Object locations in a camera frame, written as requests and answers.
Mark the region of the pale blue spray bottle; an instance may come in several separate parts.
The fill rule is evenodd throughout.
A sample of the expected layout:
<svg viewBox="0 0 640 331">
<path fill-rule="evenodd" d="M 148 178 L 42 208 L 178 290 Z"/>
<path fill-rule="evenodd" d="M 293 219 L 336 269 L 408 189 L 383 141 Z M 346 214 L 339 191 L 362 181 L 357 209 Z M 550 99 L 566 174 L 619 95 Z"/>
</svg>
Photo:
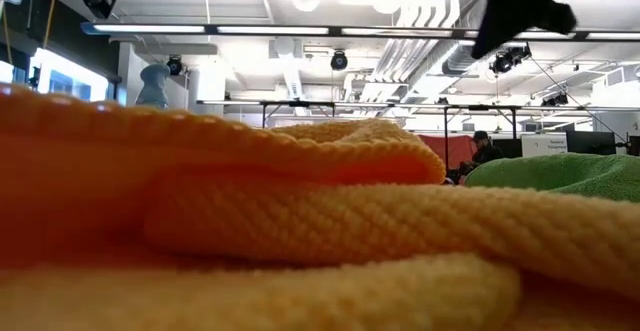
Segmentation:
<svg viewBox="0 0 640 331">
<path fill-rule="evenodd" d="M 135 104 L 151 106 L 165 110 L 169 106 L 166 94 L 166 80 L 170 69 L 166 64 L 150 64 L 140 72 L 143 87 L 138 94 Z"/>
</svg>

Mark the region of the white sign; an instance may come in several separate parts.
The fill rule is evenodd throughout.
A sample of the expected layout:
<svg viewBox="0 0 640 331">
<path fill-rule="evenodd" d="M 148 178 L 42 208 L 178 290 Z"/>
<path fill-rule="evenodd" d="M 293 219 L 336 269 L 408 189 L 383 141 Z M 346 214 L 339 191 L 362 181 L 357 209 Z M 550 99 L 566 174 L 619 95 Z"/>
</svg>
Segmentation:
<svg viewBox="0 0 640 331">
<path fill-rule="evenodd" d="M 520 139 L 522 156 L 537 157 L 567 153 L 567 138 L 565 134 L 523 135 Z"/>
</svg>

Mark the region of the black ceiling spotlight cluster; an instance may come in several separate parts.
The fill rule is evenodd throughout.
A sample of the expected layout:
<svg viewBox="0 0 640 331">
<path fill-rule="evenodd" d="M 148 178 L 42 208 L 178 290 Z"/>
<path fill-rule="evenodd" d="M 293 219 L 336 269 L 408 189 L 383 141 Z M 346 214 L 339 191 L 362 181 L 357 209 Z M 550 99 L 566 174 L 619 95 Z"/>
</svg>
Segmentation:
<svg viewBox="0 0 640 331">
<path fill-rule="evenodd" d="M 504 74 L 522 63 L 532 55 L 528 45 L 510 47 L 496 54 L 495 59 L 489 64 L 489 69 L 495 74 Z"/>
</svg>

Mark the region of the black background rig frame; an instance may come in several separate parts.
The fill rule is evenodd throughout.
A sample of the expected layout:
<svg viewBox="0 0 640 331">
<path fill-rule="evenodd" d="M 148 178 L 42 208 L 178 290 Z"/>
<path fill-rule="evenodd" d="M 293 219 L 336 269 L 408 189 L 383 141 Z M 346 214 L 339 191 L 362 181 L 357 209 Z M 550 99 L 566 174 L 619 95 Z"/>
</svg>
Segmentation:
<svg viewBox="0 0 640 331">
<path fill-rule="evenodd" d="M 459 105 L 459 104 L 410 104 L 410 103 L 367 103 L 367 102 L 334 102 L 334 101 L 307 101 L 307 100 L 231 100 L 231 101 L 211 101 L 211 100 L 197 100 L 199 105 L 216 105 L 216 106 L 258 106 L 262 108 L 262 128 L 266 127 L 267 109 L 270 106 L 279 108 L 286 106 L 290 108 L 329 108 L 334 117 L 336 110 L 339 108 L 356 108 L 356 109 L 427 109 L 441 111 L 444 116 L 448 115 L 449 110 L 467 110 L 467 111 L 503 111 L 508 110 L 511 112 L 510 121 L 512 123 L 512 135 L 516 137 L 517 127 L 515 126 L 516 116 L 518 111 L 556 111 L 556 112 L 585 112 L 591 118 L 595 119 L 596 114 L 600 112 L 621 112 L 631 113 L 640 112 L 640 107 L 602 107 L 602 106 L 520 106 L 520 105 L 486 105 L 486 104 L 471 104 L 471 105 Z"/>
</svg>

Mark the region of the person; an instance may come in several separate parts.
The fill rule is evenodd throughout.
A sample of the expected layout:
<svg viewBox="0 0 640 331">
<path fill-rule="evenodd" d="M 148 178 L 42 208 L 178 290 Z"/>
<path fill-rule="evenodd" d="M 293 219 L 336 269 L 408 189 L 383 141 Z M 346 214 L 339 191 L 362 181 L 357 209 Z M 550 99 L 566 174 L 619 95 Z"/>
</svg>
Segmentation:
<svg viewBox="0 0 640 331">
<path fill-rule="evenodd" d="M 479 166 L 504 157 L 501 149 L 492 144 L 487 132 L 476 131 L 472 141 L 476 146 L 476 151 L 471 160 L 461 162 L 456 169 L 448 171 L 445 179 L 447 183 L 457 185 L 463 177 L 466 177 Z"/>
</svg>

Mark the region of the orange microfiber towel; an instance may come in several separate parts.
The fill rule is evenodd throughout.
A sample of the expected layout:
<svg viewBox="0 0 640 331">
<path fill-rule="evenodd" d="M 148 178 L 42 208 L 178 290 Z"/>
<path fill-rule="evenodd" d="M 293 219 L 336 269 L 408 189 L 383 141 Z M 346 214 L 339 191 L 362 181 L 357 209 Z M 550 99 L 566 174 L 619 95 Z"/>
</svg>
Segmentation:
<svg viewBox="0 0 640 331">
<path fill-rule="evenodd" d="M 640 203 L 0 83 L 0 331 L 640 331 Z"/>
</svg>

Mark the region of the green microfiber towel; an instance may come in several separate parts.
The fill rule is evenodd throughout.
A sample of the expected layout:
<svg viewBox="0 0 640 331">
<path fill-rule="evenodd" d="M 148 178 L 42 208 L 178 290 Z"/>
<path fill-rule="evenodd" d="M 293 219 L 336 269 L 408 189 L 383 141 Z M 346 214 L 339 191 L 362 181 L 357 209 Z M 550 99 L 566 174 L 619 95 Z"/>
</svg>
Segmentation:
<svg viewBox="0 0 640 331">
<path fill-rule="evenodd" d="M 503 158 L 479 166 L 466 177 L 464 184 L 640 203 L 640 157 L 562 153 Z"/>
</svg>

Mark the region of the black monitor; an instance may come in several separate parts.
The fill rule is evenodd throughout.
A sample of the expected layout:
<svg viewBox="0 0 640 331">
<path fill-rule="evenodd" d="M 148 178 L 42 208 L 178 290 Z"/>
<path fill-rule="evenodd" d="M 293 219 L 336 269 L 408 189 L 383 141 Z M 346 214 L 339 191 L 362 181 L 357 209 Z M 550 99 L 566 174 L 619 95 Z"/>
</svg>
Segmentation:
<svg viewBox="0 0 640 331">
<path fill-rule="evenodd" d="M 611 132 L 567 131 L 567 151 L 570 153 L 613 155 L 616 140 Z"/>
</svg>

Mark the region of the long LED light bar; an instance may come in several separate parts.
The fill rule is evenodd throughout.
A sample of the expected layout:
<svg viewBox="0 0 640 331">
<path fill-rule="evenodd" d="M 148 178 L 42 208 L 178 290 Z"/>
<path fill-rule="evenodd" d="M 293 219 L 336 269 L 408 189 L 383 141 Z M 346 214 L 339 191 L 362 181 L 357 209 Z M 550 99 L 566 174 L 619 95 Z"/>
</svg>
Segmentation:
<svg viewBox="0 0 640 331">
<path fill-rule="evenodd" d="M 85 22 L 81 30 L 87 35 L 179 35 L 179 36 L 296 36 L 329 38 L 389 38 L 472 41 L 478 35 L 474 29 L 463 28 L 402 28 L 351 26 L 293 25 L 213 25 L 213 24 L 99 24 Z M 543 30 L 518 34 L 517 41 L 532 42 L 640 42 L 636 31 L 577 30 L 567 35 Z"/>
</svg>

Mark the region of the orange-red partition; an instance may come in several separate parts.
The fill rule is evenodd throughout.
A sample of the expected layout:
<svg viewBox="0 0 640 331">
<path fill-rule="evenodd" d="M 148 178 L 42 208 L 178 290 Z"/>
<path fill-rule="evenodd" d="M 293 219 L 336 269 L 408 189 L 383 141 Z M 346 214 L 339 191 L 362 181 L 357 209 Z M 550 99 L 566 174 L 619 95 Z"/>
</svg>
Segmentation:
<svg viewBox="0 0 640 331">
<path fill-rule="evenodd" d="M 467 135 L 445 138 L 444 136 L 419 135 L 419 138 L 434 151 L 449 169 L 457 169 L 461 163 L 469 162 L 476 151 L 472 138 Z"/>
</svg>

